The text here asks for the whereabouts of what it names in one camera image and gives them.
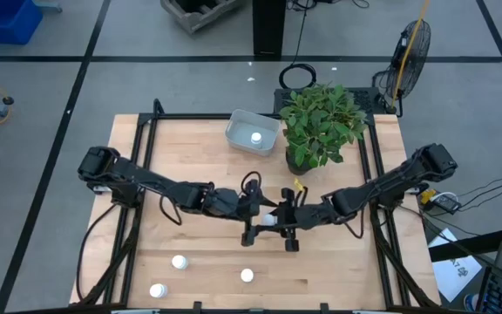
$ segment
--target black wire bundle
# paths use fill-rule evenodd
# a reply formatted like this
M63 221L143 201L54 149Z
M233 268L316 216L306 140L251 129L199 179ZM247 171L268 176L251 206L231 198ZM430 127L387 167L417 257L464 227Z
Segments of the black wire bundle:
M88 239L88 236L90 235L90 233L92 232L92 230L94 229L94 227L96 227L96 225L102 219L104 219L104 217L106 217L108 214L110 214L115 207L116 207L116 204L113 204L100 217L98 217L92 223L92 225L86 231L85 237L83 237L83 241L80 244L80 251L78 252L78 260L77 260L77 274L76 274L76 279L77 280L75 282L75 289L77 290L77 297L78 297L79 301L83 299L83 293L81 292L81 289L80 289L80 269L81 269L81 266L83 264L83 253L85 252L86 240Z
M463 252L465 252L466 255L473 256L474 258L478 259L480 262L484 263L485 265L490 266L492 268L495 268L495 265L493 265L493 263L487 261L483 257L475 255L474 253L472 253L470 250L468 250L464 246L456 243L455 241L447 238L444 235L441 235L441 230L439 230L439 228L433 222L431 222L427 217L425 217L424 214L418 213L417 211L415 211L415 210L413 210L411 208L406 208L406 207L404 207L402 205L400 205L399 207L403 208L403 209L406 209L406 210L408 210L408 211L410 211L410 212L418 215L422 219L422 221L425 222L425 226L427 227L427 229L429 229L435 236L438 236L438 237L442 238L443 240L447 241L448 243L456 246L457 248L459 248L460 250L462 250Z
M334 4L334 3L338 3L340 1L342 1L342 0L328 0L328 1L327 0L325 0L325 1L313 0L313 3L311 5L308 5L308 3L303 5L303 4L299 3L299 0L288 0L286 2L286 9L299 12L299 11L303 11L303 10L311 10L311 9L315 8L319 2ZM370 3L367 0L352 0L352 3L360 9L368 9L370 7Z
M469 195L469 194L471 194L471 193L473 193L473 192L476 192L476 191L478 191L478 190L480 190L480 189L482 189L482 188L487 188L487 187L491 186L493 183L498 182L498 181L501 181L501 180L502 180L502 178L497 179L497 180L494 180L494 181L491 181L491 182L487 183L486 185L484 185L483 187L474 188L472 191L466 192L466 193L461 194L461 195L459 195L459 196L466 196L466 195ZM489 202L489 201L491 201L491 200L494 200L494 199L496 199L496 198L500 197L500 196L502 195L502 191L501 191L500 193L498 193L497 195L494 195L494 196L492 196L492 197L490 197L490 198L487 198L487 199L485 199L485 200L481 201L480 203L478 203L478 204L476 204L476 205L472 205L472 206L470 206L470 207L466 207L466 206L467 206L467 205L469 205L470 203L472 203L472 202L476 201L476 200L477 200L480 196L483 196L483 195L489 194L489 193L491 193L491 192L493 192L493 191L496 191L496 190L498 190L498 189L500 189L500 188L502 188L502 184L501 184L501 185L499 185L499 186L497 186L497 187L495 187L495 188L491 188L491 189L489 189L489 190L486 190L485 192L482 192L482 193L477 194L476 196L472 197L469 201L467 201L466 203L464 203L464 204L463 204L463 205L462 205L462 206L461 206L461 207L460 207L457 211L458 211L458 212L465 212L465 211L467 211L467 210L471 210L471 209L474 209L474 208L478 208L479 206L481 206L481 205L483 205L483 204L485 204L485 203L487 203L487 202ZM441 213L441 214L430 215L430 217L438 217L438 216L441 216L441 215L446 215L446 214L449 214L449 213L448 213L448 212L444 212L444 213Z

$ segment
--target standing fan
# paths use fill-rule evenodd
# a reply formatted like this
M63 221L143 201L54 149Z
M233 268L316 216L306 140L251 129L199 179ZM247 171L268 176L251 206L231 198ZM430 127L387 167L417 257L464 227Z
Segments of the standing fan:
M416 31L417 22L419 22L419 27ZM377 101L383 104L387 113L396 114L399 118L402 117L402 99L408 96L416 85L419 74L424 68L430 41L430 26L423 19L411 22L400 34L400 39L398 40L397 48L394 50L389 67L385 71L375 73L373 76L371 81L372 87L376 86L377 78L380 77L379 87L383 88L384 92L377 96ZM402 75L400 73L401 67L404 67ZM381 85L385 75L387 77L386 85ZM386 101L385 97L392 99L390 104ZM394 106L396 99L398 100L400 113L397 113L397 109Z

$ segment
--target wooden tabletop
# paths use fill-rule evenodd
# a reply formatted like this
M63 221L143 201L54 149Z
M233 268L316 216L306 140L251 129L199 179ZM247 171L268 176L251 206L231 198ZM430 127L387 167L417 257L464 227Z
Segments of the wooden tabletop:
M108 145L123 156L131 153L136 121L137 115L115 117ZM262 175L262 190L267 198L281 201L281 188L293 188L295 178L284 158L286 140L282 132L273 153L261 157L230 147L224 138L226 125L227 120L160 120L151 170L175 181L213 181L217 188L237 191L243 176L255 170ZM376 116L376 129L388 171L406 159L397 118ZM147 132L141 142L140 163ZM367 147L375 177L369 140ZM326 167L313 169L299 178L309 187L309 203L318 203L320 195L338 188L364 183L357 145L344 146L341 154L344 163L329 162ZM319 303L328 303L334 310L384 309L369 211L365 213L362 240L352 236L344 226L298 230L300 251L288 253L284 250L284 240L274 233L263 233L255 239L254 246L242 247L241 222L181 213L183 225L174 225L160 213L158 201L156 194L146 193L129 307L191 308L193 301L201 301L207 309L311 310L318 309ZM413 197L407 196L404 203L417 208ZM109 207L110 195L96 196L91 223ZM270 210L262 208L261 215ZM171 205L166 205L166 211L172 213ZM394 216L404 266L427 295L439 303L419 217L400 209ZM116 209L92 231L86 244L81 280L85 294L110 262L118 217ZM255 217L254 223L260 219L261 216ZM360 219L349 224L359 230ZM171 265L176 255L187 257L186 270L177 270ZM240 279L245 268L254 272L252 283L243 283ZM398 289L395 289L396 276L390 264L389 269L394 302L400 304ZM123 275L124 271L120 270L114 294L116 301ZM167 285L166 297L150 296L149 289L155 283ZM76 300L73 293L71 301Z

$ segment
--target white paper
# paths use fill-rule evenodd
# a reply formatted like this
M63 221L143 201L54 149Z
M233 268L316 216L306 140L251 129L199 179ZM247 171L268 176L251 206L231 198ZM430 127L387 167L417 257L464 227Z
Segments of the white paper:
M457 238L447 228L441 236L456 241ZM435 237L429 247L448 243L440 236ZM433 263L433 271L437 279L437 287L443 296L452 302L458 293L478 274L481 265L471 256Z

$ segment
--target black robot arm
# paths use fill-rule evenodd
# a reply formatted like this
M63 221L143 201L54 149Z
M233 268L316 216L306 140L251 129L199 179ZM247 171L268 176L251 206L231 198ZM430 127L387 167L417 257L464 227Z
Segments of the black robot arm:
M286 239L286 250L297 251L296 229L345 223L355 218L357 212L372 200L394 208L404 198L407 189L421 181L438 182L449 178L456 168L456 162L442 145L431 144L418 149L400 167L361 187L340 188L323 195L319 204L304 204L307 188L297 196L293 190L284 188L284 201L274 204L262 195L261 176L256 172L243 179L241 196L233 189L214 188L212 182L172 181L138 167L108 147L90 148L78 174L89 188L104 185L111 189L112 202L118 205L136 207L140 203L140 192L148 189L170 199L174 206L188 214L245 222L241 238L243 246L253 245L259 233L271 231ZM258 179L247 181L252 174ZM270 213L274 223L252 225L251 219L260 213L260 205L275 208Z

